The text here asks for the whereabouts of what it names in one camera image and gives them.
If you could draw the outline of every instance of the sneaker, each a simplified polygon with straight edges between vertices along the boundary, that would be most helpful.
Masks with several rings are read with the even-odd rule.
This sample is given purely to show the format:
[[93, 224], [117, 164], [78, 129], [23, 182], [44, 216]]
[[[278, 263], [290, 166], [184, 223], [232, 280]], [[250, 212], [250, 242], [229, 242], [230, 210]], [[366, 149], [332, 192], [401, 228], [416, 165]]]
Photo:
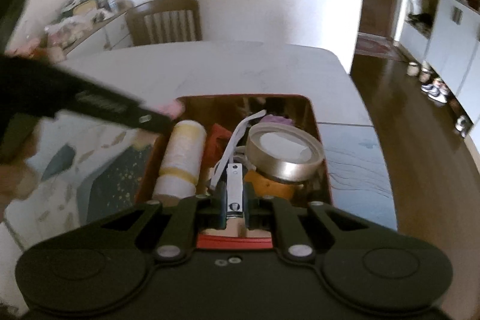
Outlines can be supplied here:
[[435, 86], [433, 83], [423, 84], [420, 88], [423, 92], [436, 93], [438, 91], [438, 87]]
[[433, 99], [433, 100], [435, 100], [435, 101], [437, 101], [437, 102], [439, 102], [439, 103], [442, 103], [442, 104], [447, 103], [447, 97], [446, 97], [446, 95], [443, 95], [443, 94], [440, 92], [440, 89], [439, 89], [439, 88], [437, 88], [437, 91], [435, 91], [435, 92], [433, 92], [433, 91], [432, 91], [432, 92], [429, 92], [429, 93], [428, 93], [428, 97], [431, 98], [431, 99]]

